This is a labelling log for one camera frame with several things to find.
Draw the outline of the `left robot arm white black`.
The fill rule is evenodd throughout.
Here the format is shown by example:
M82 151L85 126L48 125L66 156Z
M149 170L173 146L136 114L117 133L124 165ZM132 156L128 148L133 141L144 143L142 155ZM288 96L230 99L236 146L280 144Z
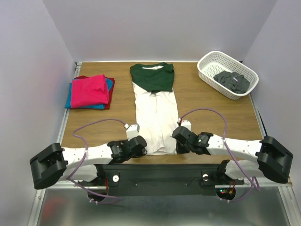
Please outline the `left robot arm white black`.
M34 188L41 190L71 179L101 185L105 174L96 169L97 165L120 164L145 156L146 146L142 136L88 149L61 147L59 143L53 143L30 159Z

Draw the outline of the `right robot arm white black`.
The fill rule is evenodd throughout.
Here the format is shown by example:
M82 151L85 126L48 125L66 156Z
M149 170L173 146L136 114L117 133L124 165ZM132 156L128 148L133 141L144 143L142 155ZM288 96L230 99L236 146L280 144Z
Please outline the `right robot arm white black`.
M222 169L216 172L222 184L242 177L265 177L280 184L288 182L293 154L273 137L247 141L207 132L196 135L187 127L179 126L172 138L179 145L178 153L229 155L232 160L223 162Z

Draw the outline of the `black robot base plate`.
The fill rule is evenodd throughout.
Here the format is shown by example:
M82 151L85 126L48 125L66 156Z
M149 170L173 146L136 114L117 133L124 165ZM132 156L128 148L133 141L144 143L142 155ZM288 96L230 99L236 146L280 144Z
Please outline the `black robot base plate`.
M215 195L215 186L243 185L220 170L218 164L96 165L97 177L82 186L103 186L108 179L112 196Z

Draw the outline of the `white and green t-shirt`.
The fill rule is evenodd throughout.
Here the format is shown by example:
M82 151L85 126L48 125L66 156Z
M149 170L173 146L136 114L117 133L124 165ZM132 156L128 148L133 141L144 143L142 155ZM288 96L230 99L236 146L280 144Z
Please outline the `white and green t-shirt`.
M178 108L174 94L174 66L161 62L130 67L139 134L149 155L176 153L172 132L177 128Z

